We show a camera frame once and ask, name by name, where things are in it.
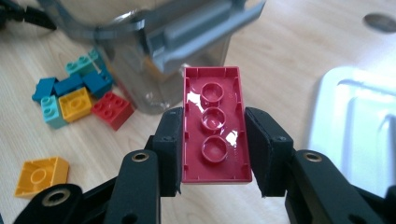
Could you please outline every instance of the teal lego brick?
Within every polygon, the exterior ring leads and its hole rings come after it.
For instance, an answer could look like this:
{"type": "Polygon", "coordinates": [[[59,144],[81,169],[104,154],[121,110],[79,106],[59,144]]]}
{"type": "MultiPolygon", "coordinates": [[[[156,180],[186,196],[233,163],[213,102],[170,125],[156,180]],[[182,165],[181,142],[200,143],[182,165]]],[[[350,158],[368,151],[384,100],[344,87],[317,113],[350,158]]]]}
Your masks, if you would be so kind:
{"type": "Polygon", "coordinates": [[[91,72],[82,78],[85,86],[90,93],[97,99],[102,98],[106,92],[111,90],[112,82],[110,79],[104,79],[103,76],[97,72],[91,72]]]}
{"type": "Polygon", "coordinates": [[[41,112],[46,123],[54,129],[62,128],[67,122],[62,117],[58,99],[54,95],[41,99],[41,112]]]}
{"type": "Polygon", "coordinates": [[[95,63],[95,65],[98,68],[100,69],[106,68],[105,61],[103,60],[98,50],[96,49],[90,50],[90,52],[88,52],[88,56],[91,58],[91,60],[95,63]]]}
{"type": "Polygon", "coordinates": [[[83,77],[90,72],[96,71],[96,68],[88,56],[81,56],[77,61],[68,63],[64,70],[69,76],[80,75],[83,77]]]}

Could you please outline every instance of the blue lego brick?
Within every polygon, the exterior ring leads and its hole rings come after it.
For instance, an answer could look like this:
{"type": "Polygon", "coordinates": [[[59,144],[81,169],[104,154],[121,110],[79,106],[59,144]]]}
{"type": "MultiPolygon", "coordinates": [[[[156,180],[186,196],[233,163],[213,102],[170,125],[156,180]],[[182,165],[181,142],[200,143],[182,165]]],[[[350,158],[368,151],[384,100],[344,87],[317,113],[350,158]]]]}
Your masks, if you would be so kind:
{"type": "Polygon", "coordinates": [[[67,93],[70,93],[72,91],[76,91],[83,87],[84,82],[79,75],[68,77],[67,79],[57,82],[54,85],[54,89],[58,97],[66,95],[67,93]]]}
{"type": "Polygon", "coordinates": [[[83,77],[90,72],[96,71],[96,68],[88,56],[81,56],[77,61],[68,63],[64,67],[64,70],[66,70],[70,77],[74,75],[80,75],[83,77]]]}
{"type": "Polygon", "coordinates": [[[102,71],[99,73],[99,76],[101,76],[103,80],[108,81],[111,84],[114,84],[114,78],[113,76],[111,76],[111,74],[108,72],[106,68],[102,68],[102,71]]]}
{"type": "Polygon", "coordinates": [[[43,113],[44,121],[54,129],[59,129],[67,124],[62,117],[58,99],[54,95],[41,99],[41,112],[43,113]]]}
{"type": "Polygon", "coordinates": [[[97,51],[96,49],[92,49],[90,52],[88,52],[88,56],[91,58],[91,60],[95,63],[95,65],[98,68],[100,69],[106,68],[105,61],[103,60],[99,51],[97,51]]]}
{"type": "Polygon", "coordinates": [[[32,95],[32,100],[40,104],[43,97],[51,96],[54,93],[53,85],[57,82],[56,77],[41,78],[35,86],[35,94],[32,95]]]}
{"type": "Polygon", "coordinates": [[[91,72],[82,78],[88,90],[98,99],[102,98],[106,92],[111,90],[112,82],[104,79],[97,72],[91,72]]]}

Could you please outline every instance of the screw hole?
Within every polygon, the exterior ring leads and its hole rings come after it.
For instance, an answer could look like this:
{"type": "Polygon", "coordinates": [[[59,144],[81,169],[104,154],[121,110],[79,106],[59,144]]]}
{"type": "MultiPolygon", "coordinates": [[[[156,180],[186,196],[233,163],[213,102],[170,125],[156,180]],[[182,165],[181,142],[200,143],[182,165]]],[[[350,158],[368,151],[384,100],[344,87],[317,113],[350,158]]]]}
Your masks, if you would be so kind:
{"type": "Polygon", "coordinates": [[[322,158],[321,158],[318,154],[315,154],[315,153],[312,153],[312,152],[307,152],[307,153],[305,153],[305,154],[304,154],[304,157],[305,157],[307,160],[309,160],[309,161],[314,161],[314,162],[320,162],[320,161],[322,161],[322,158]]]}
{"type": "Polygon", "coordinates": [[[133,161],[146,161],[149,158],[149,154],[147,153],[137,153],[132,156],[133,161]]]}
{"type": "Polygon", "coordinates": [[[56,189],[44,197],[42,204],[46,207],[52,207],[64,203],[70,197],[70,190],[56,189]]]}

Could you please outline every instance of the yellow lego brick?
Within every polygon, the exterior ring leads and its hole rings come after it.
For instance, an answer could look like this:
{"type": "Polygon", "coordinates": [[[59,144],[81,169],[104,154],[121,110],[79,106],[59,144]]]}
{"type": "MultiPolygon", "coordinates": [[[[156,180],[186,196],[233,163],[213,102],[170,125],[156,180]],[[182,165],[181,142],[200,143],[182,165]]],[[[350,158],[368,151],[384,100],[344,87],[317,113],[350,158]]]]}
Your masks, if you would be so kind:
{"type": "Polygon", "coordinates": [[[87,89],[81,88],[59,98],[64,120],[72,122],[91,114],[92,102],[87,89]]]}
{"type": "Polygon", "coordinates": [[[15,197],[30,199],[43,189],[66,183],[69,163],[60,157],[26,161],[21,170],[15,197]]]}

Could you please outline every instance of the clear plastic container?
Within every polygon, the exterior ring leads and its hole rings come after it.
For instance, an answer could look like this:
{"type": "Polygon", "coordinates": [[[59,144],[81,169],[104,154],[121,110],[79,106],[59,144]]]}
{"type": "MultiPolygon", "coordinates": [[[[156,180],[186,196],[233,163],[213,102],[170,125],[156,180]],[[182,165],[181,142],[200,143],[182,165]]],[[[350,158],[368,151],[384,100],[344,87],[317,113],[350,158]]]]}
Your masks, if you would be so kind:
{"type": "Polygon", "coordinates": [[[71,39],[98,49],[128,100],[148,114],[181,101],[184,67],[223,65],[231,35],[259,18],[264,6],[246,9],[243,0],[38,2],[71,39]]]}

